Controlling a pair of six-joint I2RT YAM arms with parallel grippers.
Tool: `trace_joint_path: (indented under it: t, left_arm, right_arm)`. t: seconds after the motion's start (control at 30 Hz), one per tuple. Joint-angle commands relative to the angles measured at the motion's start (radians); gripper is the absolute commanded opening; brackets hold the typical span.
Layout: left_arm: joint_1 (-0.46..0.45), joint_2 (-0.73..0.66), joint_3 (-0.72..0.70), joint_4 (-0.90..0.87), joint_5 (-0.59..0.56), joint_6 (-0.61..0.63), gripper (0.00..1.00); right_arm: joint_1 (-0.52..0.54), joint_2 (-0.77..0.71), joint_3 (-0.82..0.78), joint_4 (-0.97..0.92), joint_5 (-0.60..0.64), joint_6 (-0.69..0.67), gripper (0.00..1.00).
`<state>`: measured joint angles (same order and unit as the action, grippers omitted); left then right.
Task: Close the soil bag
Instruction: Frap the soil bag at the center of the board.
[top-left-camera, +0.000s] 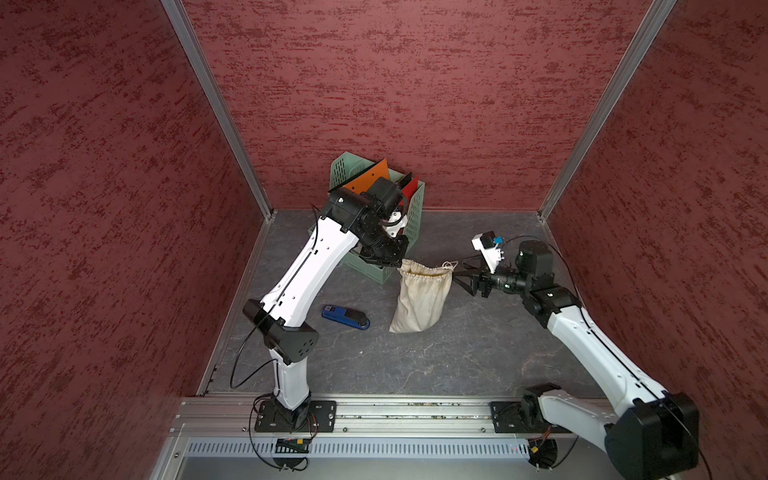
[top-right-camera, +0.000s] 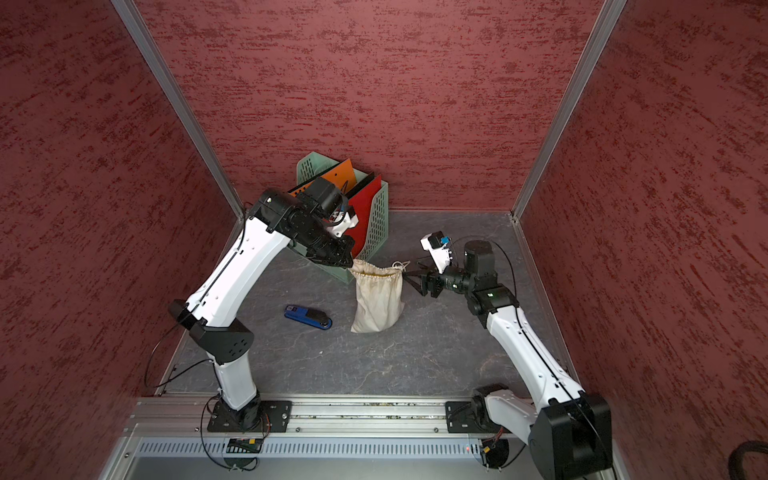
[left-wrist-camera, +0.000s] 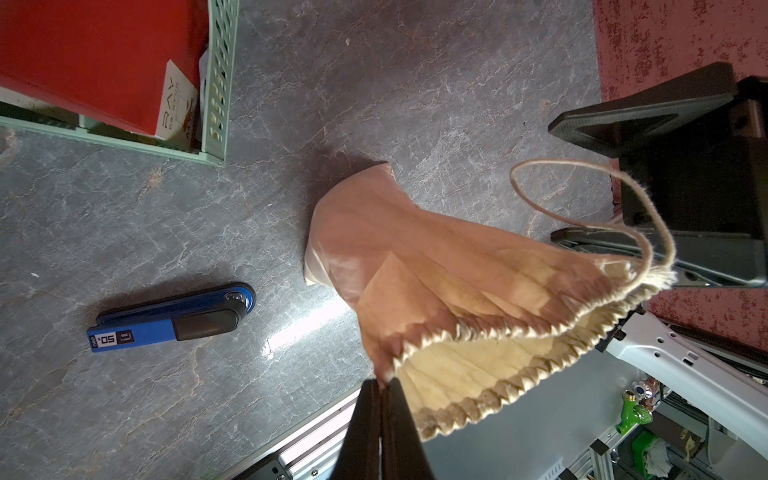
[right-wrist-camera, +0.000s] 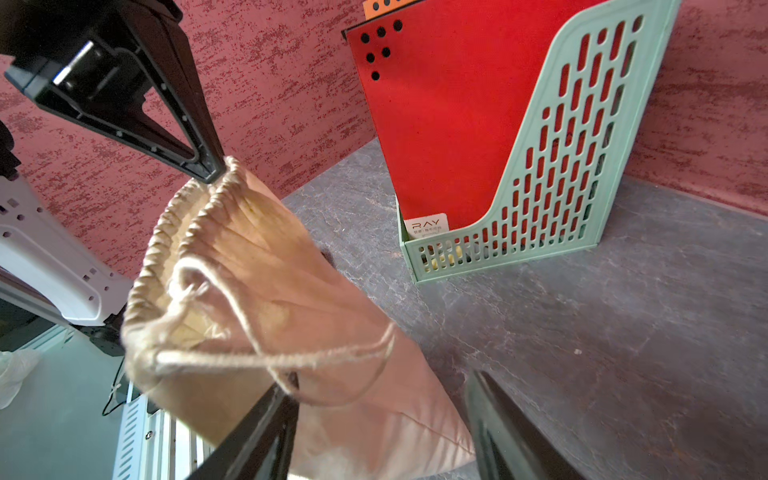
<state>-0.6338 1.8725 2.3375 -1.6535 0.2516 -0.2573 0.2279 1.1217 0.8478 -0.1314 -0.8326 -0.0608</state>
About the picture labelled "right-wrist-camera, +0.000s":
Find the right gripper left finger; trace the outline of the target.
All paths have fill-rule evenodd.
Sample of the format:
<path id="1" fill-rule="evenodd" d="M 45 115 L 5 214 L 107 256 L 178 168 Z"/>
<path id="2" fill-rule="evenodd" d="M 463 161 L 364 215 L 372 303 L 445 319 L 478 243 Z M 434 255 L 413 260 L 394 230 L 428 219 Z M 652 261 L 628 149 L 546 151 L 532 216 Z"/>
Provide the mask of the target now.
<path id="1" fill-rule="evenodd" d="M 286 480 L 300 404 L 275 384 L 189 480 Z"/>

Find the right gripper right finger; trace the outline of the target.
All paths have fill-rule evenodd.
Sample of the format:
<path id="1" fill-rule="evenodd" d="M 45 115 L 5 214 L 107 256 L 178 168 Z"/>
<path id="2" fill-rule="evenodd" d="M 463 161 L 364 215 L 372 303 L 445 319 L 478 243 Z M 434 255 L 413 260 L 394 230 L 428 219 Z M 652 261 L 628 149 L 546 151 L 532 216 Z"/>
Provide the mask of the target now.
<path id="1" fill-rule="evenodd" d="M 582 479 L 489 373 L 471 373 L 464 402 L 482 479 Z"/>

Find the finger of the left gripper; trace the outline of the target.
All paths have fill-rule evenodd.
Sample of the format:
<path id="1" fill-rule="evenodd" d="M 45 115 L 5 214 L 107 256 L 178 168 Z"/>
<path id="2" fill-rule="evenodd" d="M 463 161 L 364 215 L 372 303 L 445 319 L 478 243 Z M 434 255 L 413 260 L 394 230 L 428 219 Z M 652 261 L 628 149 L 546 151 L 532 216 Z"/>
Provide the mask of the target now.
<path id="1" fill-rule="evenodd" d="M 38 108 L 205 184 L 226 171 L 173 1 L 6 1 L 6 79 Z"/>

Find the beige drawstring cloth bag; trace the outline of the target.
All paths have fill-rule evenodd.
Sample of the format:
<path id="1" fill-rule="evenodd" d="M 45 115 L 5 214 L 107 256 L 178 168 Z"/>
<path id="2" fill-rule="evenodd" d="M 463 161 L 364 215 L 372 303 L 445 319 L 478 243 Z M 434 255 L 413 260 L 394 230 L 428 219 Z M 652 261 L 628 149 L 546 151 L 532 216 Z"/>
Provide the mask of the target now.
<path id="1" fill-rule="evenodd" d="M 214 446 L 271 387 L 299 404 L 289 471 L 418 479 L 475 458 L 411 340 L 238 160 L 188 181 L 149 241 L 121 341 L 131 381 Z"/>

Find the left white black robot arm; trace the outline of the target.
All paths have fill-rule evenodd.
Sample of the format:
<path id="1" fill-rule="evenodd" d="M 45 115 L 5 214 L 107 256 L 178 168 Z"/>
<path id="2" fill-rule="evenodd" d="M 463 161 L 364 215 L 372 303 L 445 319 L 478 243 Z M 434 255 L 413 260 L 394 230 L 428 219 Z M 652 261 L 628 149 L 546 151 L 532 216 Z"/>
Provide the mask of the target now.
<path id="1" fill-rule="evenodd" d="M 216 182 L 224 153 L 183 14 L 173 1 L 5 1 L 5 77 L 40 109 Z M 41 204 L 1 133 L 1 267 L 38 294 L 21 307 L 64 321 L 110 356 L 131 287 Z"/>

